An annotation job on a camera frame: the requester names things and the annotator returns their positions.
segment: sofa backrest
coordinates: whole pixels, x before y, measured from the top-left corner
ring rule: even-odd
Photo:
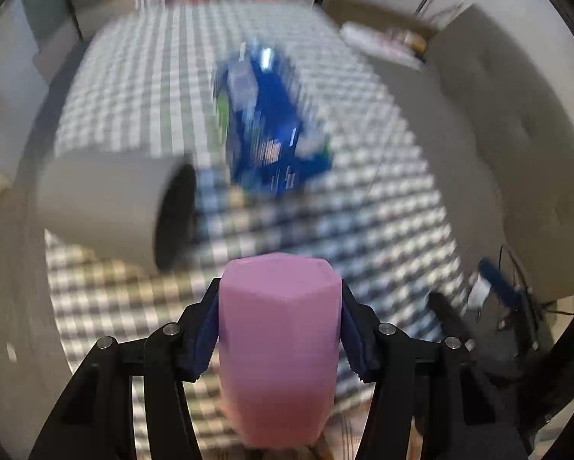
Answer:
[[[552,88],[476,6],[436,35],[427,59],[472,123],[502,192],[506,238],[535,296],[574,294],[574,128]]]

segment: blue snack package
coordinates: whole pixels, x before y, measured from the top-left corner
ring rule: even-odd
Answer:
[[[323,123],[275,48],[243,43],[218,67],[214,97],[232,184],[281,195],[332,167]]]

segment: silver bolt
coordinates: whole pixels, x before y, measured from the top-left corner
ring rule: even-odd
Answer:
[[[461,345],[462,345],[462,343],[459,341],[459,339],[458,339],[457,337],[453,337],[453,336],[447,337],[447,338],[444,340],[444,343],[445,343],[448,347],[450,347],[452,350],[459,349],[459,348],[461,347]]]
[[[165,335],[176,335],[178,332],[180,332],[180,327],[177,323],[168,323],[165,327],[163,327],[163,333]]]
[[[395,328],[395,325],[390,323],[381,323],[380,325],[378,325],[378,330],[380,331],[381,334],[393,335],[395,334],[397,328]]]
[[[107,335],[100,337],[97,341],[97,347],[101,350],[109,348],[111,345],[112,345],[112,337],[108,337]]]

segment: gingham cloth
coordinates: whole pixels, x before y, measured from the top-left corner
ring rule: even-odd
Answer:
[[[258,38],[279,45],[331,136],[334,167],[306,191],[244,199],[226,181],[212,101],[218,60]],[[46,232],[49,284],[61,341],[75,371],[102,335],[146,337],[199,300],[230,259],[284,251],[325,258],[360,302],[411,336],[438,338],[426,308],[435,287],[462,302],[451,227],[421,148],[386,87],[320,10],[299,3],[220,0],[149,10],[110,24],[90,45],[64,106],[58,157],[94,146],[188,152],[197,169],[197,234],[187,269],[149,277]],[[238,442],[219,406],[217,358],[185,384],[200,447]],[[335,412],[370,398],[344,355]],[[148,453],[141,379],[134,382],[137,447]]]

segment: couch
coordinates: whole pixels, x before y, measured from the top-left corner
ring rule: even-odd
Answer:
[[[395,22],[348,0],[324,8],[338,24]],[[506,243],[536,299],[574,295],[574,128],[552,87],[476,5],[426,34],[421,72],[369,62],[426,154],[464,271],[485,256],[496,261]]]

